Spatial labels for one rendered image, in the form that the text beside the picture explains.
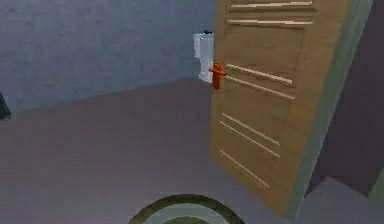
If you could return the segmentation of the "brown wooden room door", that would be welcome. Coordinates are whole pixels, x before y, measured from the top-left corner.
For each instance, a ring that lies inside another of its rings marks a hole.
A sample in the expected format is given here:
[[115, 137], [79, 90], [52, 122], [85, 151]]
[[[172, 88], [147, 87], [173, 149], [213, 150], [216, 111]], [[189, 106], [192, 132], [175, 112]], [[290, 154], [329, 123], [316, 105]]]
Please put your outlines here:
[[299, 213], [375, 0], [216, 0], [211, 159]]

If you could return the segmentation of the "dark object at wall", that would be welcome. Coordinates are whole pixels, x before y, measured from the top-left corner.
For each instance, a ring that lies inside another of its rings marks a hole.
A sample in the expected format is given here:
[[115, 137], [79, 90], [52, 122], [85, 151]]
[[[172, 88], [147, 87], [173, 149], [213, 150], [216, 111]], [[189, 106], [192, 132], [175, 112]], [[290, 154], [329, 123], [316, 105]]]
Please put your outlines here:
[[8, 108], [6, 101], [0, 92], [0, 120], [10, 119], [11, 111]]

